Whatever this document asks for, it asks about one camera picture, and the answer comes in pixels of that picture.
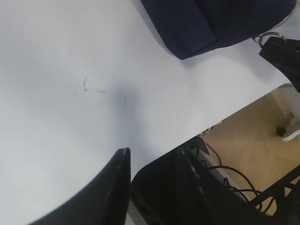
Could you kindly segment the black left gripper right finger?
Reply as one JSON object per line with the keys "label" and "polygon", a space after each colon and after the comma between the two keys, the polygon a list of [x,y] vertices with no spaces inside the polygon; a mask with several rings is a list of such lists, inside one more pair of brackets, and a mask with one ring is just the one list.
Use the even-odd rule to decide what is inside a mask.
{"label": "black left gripper right finger", "polygon": [[298,167],[249,202],[218,181],[216,170],[176,148],[138,172],[131,200],[149,225],[299,224]]}

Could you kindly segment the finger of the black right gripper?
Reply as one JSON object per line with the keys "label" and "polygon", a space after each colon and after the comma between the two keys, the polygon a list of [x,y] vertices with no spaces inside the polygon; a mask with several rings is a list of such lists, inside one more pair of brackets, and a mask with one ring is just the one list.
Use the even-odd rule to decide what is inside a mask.
{"label": "finger of the black right gripper", "polygon": [[300,91],[300,41],[270,37],[259,55],[276,67]]}

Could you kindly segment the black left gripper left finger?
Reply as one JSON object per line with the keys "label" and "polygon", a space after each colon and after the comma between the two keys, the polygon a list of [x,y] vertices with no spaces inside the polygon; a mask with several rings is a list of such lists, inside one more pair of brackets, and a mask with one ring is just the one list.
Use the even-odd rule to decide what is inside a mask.
{"label": "black left gripper left finger", "polygon": [[35,225],[123,225],[131,183],[130,149],[119,149],[82,190]]}

